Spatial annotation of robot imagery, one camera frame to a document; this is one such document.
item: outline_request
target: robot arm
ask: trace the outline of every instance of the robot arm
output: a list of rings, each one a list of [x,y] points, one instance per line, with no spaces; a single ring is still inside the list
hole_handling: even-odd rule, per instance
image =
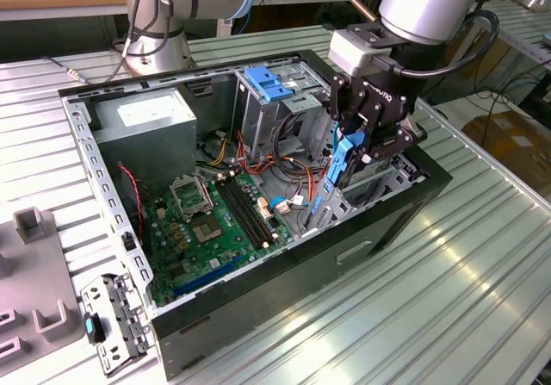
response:
[[[193,61],[183,22],[241,17],[249,11],[252,1],[127,0],[132,39],[127,41],[123,55],[128,69],[145,75],[190,67]]]
[[[382,0],[380,19],[362,12],[371,22],[351,25],[333,34],[329,58],[344,72],[332,79],[331,116],[338,122],[340,137],[355,137],[343,140],[347,149],[346,171],[334,185],[342,188],[365,164],[390,158],[426,137],[411,118],[426,80],[474,62],[497,38],[498,19],[491,12],[480,10],[481,3],[467,16],[474,2]],[[475,17],[492,24],[490,40],[464,60],[436,69],[446,42],[456,35],[466,18]]]

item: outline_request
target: slotted metal table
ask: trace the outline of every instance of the slotted metal table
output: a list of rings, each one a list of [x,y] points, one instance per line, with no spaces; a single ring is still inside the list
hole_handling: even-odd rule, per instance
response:
[[[322,27],[190,42],[200,65],[310,48]],[[60,60],[92,82],[115,53]],[[0,220],[55,215],[78,295],[121,270],[71,137],[51,63],[0,65]],[[172,383],[530,383],[551,358],[551,206],[423,102],[421,145],[454,180],[386,250]],[[86,338],[1,383],[163,383],[150,354],[106,380]]]

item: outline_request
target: metal bracket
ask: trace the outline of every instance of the metal bracket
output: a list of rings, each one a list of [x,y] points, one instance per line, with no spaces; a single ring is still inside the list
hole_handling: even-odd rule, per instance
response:
[[[101,320],[105,339],[96,347],[103,374],[111,377],[138,361],[155,339],[139,293],[128,274],[103,275],[81,291],[84,308]]]

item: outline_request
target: black side panel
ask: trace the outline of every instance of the black side panel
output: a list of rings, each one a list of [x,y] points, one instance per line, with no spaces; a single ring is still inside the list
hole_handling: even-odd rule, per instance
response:
[[[451,180],[418,147],[407,155],[428,172],[427,180],[154,319],[167,378],[241,338],[394,240]]]

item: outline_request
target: blue connector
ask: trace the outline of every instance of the blue connector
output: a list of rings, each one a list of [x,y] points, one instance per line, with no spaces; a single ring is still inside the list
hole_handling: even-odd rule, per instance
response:
[[[293,91],[285,88],[279,78],[268,71],[265,66],[245,69],[249,82],[262,94],[268,102],[279,101],[293,96]]]
[[[344,136],[339,142],[338,147],[335,150],[335,155],[327,171],[327,179],[334,186],[338,185],[338,179],[341,174],[346,171],[348,166],[348,157],[350,152],[359,147],[363,143],[365,138],[365,133],[353,133],[350,135]]]

